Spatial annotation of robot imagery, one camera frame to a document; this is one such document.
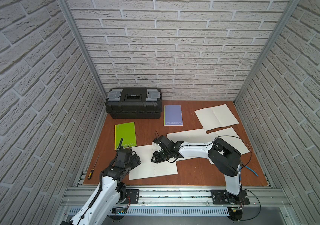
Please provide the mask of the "purple cover notebook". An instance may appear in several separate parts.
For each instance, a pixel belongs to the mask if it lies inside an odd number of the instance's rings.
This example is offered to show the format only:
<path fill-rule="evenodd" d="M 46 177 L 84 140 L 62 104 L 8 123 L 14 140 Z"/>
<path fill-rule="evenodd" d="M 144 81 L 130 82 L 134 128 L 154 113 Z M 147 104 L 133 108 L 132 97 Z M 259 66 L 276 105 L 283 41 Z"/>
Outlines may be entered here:
<path fill-rule="evenodd" d="M 180 105 L 164 106 L 164 126 L 183 126 L 182 109 Z"/>

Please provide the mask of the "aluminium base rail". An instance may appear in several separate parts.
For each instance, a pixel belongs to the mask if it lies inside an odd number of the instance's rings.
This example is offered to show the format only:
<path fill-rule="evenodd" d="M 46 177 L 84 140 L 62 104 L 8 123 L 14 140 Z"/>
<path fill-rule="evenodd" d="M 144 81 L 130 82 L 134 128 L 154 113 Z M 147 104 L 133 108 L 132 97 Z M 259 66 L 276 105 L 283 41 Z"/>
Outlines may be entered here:
<path fill-rule="evenodd" d="M 268 209 L 280 210 L 284 218 L 293 215 L 294 209 L 282 189 L 247 187 L 249 205 L 214 205 L 211 190 L 223 187 L 166 187 L 128 186 L 139 189 L 138 204 L 119 204 L 108 216 L 206 216 L 232 217 L 236 221 L 249 219 Z M 70 220 L 87 202 L 96 186 L 84 185 L 68 188 L 61 201 L 60 212 Z"/>

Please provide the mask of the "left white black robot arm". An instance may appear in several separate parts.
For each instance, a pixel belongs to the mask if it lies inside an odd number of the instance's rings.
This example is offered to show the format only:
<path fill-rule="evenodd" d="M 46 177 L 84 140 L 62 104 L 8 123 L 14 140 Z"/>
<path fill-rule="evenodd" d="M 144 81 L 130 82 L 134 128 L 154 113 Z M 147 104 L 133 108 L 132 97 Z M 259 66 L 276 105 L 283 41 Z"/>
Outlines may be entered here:
<path fill-rule="evenodd" d="M 62 225 L 101 225 L 112 208 L 125 199 L 126 184 L 122 182 L 129 172 L 141 164 L 140 157 L 131 147 L 118 147 L 115 158 L 105 168 L 96 190 L 85 205 Z"/>

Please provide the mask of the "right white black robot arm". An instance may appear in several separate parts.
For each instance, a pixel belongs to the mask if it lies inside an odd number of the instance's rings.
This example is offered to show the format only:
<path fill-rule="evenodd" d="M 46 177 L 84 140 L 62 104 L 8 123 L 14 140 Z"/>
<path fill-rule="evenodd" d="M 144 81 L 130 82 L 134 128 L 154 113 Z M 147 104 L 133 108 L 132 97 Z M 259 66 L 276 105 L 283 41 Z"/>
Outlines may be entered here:
<path fill-rule="evenodd" d="M 238 197 L 241 192 L 240 161 L 241 153 L 220 137 L 208 143 L 189 143 L 185 141 L 173 142 L 165 136 L 153 140 L 157 151 L 153 153 L 151 161 L 159 164 L 177 161 L 180 158 L 199 157 L 213 162 L 217 169 L 224 174 L 227 196 Z"/>

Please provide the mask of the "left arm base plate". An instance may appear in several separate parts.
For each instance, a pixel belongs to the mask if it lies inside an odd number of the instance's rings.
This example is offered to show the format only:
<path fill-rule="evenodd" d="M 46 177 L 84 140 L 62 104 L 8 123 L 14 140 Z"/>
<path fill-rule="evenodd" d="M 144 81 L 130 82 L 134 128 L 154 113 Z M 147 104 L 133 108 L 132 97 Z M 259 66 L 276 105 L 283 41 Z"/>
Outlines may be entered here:
<path fill-rule="evenodd" d="M 119 204 L 138 204 L 139 189 L 127 189 L 124 199 Z"/>

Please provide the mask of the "black plastic toolbox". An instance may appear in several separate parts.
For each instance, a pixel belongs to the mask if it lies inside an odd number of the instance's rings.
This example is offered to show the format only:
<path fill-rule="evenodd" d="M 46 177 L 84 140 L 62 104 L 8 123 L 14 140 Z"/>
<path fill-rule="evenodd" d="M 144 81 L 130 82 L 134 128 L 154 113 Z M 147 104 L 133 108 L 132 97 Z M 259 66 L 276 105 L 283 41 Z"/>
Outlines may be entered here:
<path fill-rule="evenodd" d="M 113 88 L 105 106 L 113 119 L 159 119 L 162 93 L 158 88 Z"/>

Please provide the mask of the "yellow black screwdriver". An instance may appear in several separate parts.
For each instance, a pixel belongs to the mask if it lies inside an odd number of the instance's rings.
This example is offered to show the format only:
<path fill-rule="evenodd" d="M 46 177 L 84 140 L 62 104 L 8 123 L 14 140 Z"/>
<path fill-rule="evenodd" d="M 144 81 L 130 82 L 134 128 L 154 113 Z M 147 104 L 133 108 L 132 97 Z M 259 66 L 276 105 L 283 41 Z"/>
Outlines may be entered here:
<path fill-rule="evenodd" d="M 88 175 L 88 177 L 87 177 L 88 180 L 90 180 L 90 179 L 92 178 L 92 176 L 93 176 L 94 169 L 95 169 L 96 164 L 97 164 L 97 162 L 98 162 L 98 160 L 99 160 L 99 157 L 100 157 L 100 154 L 98 154 L 98 156 L 97 156 L 97 158 L 96 158 L 96 161 L 95 161 L 95 163 L 93 164 L 93 166 L 92 166 L 92 168 L 91 168 L 91 170 L 90 170 L 90 173 L 89 173 L 89 175 Z"/>

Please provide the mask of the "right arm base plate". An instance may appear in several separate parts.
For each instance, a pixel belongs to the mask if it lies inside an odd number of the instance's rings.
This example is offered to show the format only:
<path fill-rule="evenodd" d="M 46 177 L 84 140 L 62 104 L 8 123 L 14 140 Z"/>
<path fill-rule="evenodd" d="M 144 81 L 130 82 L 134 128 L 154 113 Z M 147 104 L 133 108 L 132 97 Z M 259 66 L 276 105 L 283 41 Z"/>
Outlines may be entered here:
<path fill-rule="evenodd" d="M 241 189 L 238 195 L 233 195 L 225 189 L 211 190 L 214 205 L 249 205 L 249 197 L 246 190 Z"/>

